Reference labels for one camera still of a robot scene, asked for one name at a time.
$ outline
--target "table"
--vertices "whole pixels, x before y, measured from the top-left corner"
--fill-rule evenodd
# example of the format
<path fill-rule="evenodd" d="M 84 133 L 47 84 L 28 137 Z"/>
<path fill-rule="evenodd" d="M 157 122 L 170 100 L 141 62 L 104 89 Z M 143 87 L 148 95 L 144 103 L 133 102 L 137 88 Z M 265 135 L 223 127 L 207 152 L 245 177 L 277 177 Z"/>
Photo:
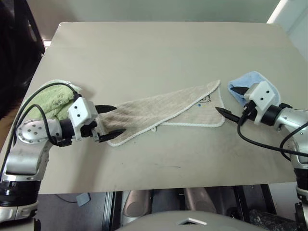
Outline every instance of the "table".
<path fill-rule="evenodd" d="M 240 115 L 227 83 L 252 70 L 277 87 L 283 102 L 308 107 L 307 62 L 277 25 L 61 23 L 27 95 L 48 80 L 64 79 L 95 104 L 114 105 L 220 79 L 226 108 Z M 252 122 L 243 133 L 271 145 L 282 139 L 273 128 Z M 236 124 L 226 121 L 219 128 L 159 126 L 119 147 L 92 139 L 53 147 L 40 193 L 287 181 L 295 181 L 289 162 L 241 140 Z"/>

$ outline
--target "gray floor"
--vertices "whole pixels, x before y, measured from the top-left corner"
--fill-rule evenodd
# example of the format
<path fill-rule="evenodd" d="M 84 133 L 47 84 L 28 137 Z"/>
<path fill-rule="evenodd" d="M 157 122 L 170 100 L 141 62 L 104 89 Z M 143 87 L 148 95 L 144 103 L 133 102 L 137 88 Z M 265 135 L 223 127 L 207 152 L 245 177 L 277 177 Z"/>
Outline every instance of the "gray floor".
<path fill-rule="evenodd" d="M 75 201 L 78 194 L 60 194 Z M 91 200 L 79 207 L 53 194 L 39 195 L 38 213 L 42 231 L 101 231 L 106 193 L 90 193 Z"/>

